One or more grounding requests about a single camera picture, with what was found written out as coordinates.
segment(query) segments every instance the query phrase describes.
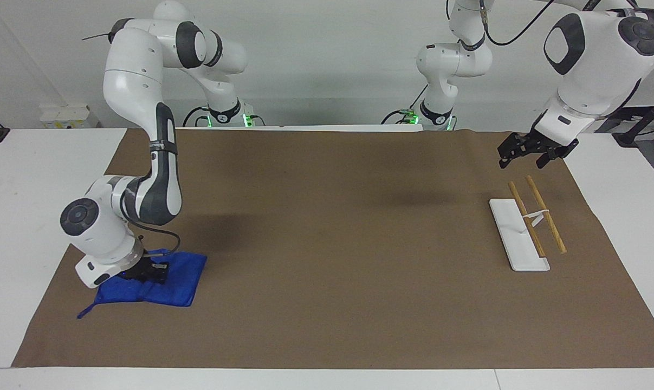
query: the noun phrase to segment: white wall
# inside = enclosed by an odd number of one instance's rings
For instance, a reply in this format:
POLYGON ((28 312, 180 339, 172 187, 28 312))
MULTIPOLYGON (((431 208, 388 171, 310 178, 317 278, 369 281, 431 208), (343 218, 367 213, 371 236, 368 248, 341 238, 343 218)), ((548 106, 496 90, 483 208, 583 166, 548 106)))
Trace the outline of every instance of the white wall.
MULTIPOLYGON (((0 120, 15 128, 40 127, 39 105, 66 101, 89 104, 105 126, 125 126, 102 97, 107 40, 80 39, 107 32, 122 17, 150 17, 158 2, 0 0, 0 120)), ((379 123, 389 111, 408 106, 423 87, 418 49, 456 41, 443 0, 183 3, 212 29, 247 47, 250 66, 233 79, 241 97, 269 124, 379 123)), ((640 3, 654 7, 654 0, 640 3)), ((495 38, 515 35, 543 5, 497 0, 490 18, 495 38)), ((570 10, 552 5, 525 37, 493 48, 495 62, 487 75, 458 81, 459 126, 527 130, 560 80, 544 59, 543 40, 570 10)), ((164 75, 164 98, 180 121, 203 103, 203 94, 175 69, 164 75)), ((654 103, 654 72, 632 103, 654 103)))

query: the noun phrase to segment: brown paper mat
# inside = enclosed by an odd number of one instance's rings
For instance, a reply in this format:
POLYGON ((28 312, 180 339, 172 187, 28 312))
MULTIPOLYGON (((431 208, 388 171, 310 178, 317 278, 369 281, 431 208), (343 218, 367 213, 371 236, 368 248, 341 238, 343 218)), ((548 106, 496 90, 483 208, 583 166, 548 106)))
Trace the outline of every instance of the brown paper mat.
MULTIPOLYGON (((180 131, 168 228, 209 257, 193 305, 77 320, 94 291, 71 248, 13 366, 654 366, 654 320, 566 166, 500 170, 505 136, 180 131), (527 173, 569 250, 542 225, 542 274, 511 271, 488 205, 515 180, 536 210, 527 173)), ((108 173, 146 173, 147 146, 128 131, 108 173)))

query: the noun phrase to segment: white stand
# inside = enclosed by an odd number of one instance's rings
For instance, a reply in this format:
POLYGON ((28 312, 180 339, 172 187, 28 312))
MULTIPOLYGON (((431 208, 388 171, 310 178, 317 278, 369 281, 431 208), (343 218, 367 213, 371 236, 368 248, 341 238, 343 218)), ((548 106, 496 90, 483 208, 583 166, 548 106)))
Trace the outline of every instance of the white stand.
MULTIPOLYGON (((529 236, 527 226, 520 209, 514 199, 491 199, 490 209, 493 211, 495 224, 498 226, 505 252, 510 259, 513 271, 545 272, 551 267, 545 257, 539 257, 536 247, 529 236)), ((527 217, 534 218, 532 226, 543 220, 546 210, 533 212, 527 217)))

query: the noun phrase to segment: wooden chopstick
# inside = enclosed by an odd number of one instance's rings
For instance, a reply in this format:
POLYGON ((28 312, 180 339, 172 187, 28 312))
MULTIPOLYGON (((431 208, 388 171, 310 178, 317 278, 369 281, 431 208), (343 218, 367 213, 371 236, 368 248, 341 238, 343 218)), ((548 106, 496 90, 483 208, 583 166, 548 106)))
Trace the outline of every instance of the wooden chopstick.
POLYGON ((522 198, 520 198, 520 193, 517 192, 517 187, 515 187, 515 182, 511 181, 510 183, 508 183, 508 185, 510 186, 512 197, 515 198, 517 207, 519 207, 520 213, 523 216, 522 219, 525 220, 525 225, 527 226, 529 236, 532 238, 534 246, 536 247, 536 252, 538 252, 539 257, 545 257, 546 253, 544 252, 543 247, 541 246, 541 242, 539 241, 539 236, 537 236, 536 230, 534 230, 534 227, 532 226, 532 219, 529 217, 524 217, 525 215, 527 215, 527 208, 525 207, 525 203, 522 202, 522 198))
MULTIPOLYGON (((538 203, 539 207, 541 207, 543 210, 548 209, 546 207, 546 203, 543 200, 543 197, 541 196, 541 193, 539 193, 539 188, 536 187, 536 183, 532 179, 532 176, 527 176, 527 183, 530 188, 532 188, 532 193, 534 194, 534 198, 536 199, 536 202, 538 203)), ((560 253, 564 254, 567 252, 567 248, 565 247, 565 243, 562 242, 562 238, 560 238, 560 233, 558 233, 558 228, 555 227, 555 222, 553 220, 553 217, 551 216, 550 212, 544 212, 544 216, 546 217, 546 222, 548 222, 548 227, 551 230, 551 234, 553 235, 553 240, 555 240, 555 244, 558 245, 558 249, 560 249, 560 253)))

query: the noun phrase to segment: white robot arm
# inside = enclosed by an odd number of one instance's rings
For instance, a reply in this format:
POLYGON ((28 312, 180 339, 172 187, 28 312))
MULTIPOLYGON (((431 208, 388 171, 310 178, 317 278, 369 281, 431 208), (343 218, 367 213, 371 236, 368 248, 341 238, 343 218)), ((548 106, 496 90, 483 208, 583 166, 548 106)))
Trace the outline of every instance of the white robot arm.
MULTIPOLYGON (((488 0, 488 9, 494 0, 488 0)), ((416 66, 428 81, 428 88, 416 114, 426 130, 446 128, 455 106, 457 87, 452 77, 477 77, 486 74, 493 53, 485 39, 478 0, 456 0, 450 15, 450 29, 456 43, 436 43, 418 52, 416 66)))
MULTIPOLYGON (((546 58, 563 78, 532 130, 513 133, 500 145, 503 168, 530 153, 543 153, 540 167, 564 158, 577 145, 576 136, 616 111, 654 68, 654 10, 639 8, 632 0, 553 2, 579 10, 556 23, 544 45, 546 58)), ((492 5, 491 0, 456 0, 450 28, 459 42, 429 45, 420 52, 418 69, 429 83, 419 108, 424 126, 440 128, 449 120, 457 92, 446 83, 449 77, 488 71, 492 57, 484 54, 490 52, 485 33, 492 5)))
POLYGON ((248 64, 245 47, 232 40, 221 38, 207 29, 195 15, 178 2, 162 2, 153 11, 155 20, 191 20, 204 34, 207 57, 202 66, 181 67, 202 87, 208 102, 209 113, 218 124, 244 126, 242 113, 245 102, 238 98, 230 74, 244 72, 248 64))
POLYGON ((108 35, 112 45, 103 78, 108 105, 148 134, 151 170, 146 176, 106 175, 96 180, 60 217, 71 243, 86 254, 76 272, 90 288, 116 275, 159 282, 166 276, 165 267, 147 258, 127 226, 167 224, 182 207, 175 123, 161 93, 163 67, 223 65, 228 71, 247 65, 242 47, 240 64, 232 55, 224 60, 218 50, 221 38, 210 30, 205 34, 180 3, 163 2, 156 14, 160 19, 115 23, 108 35))

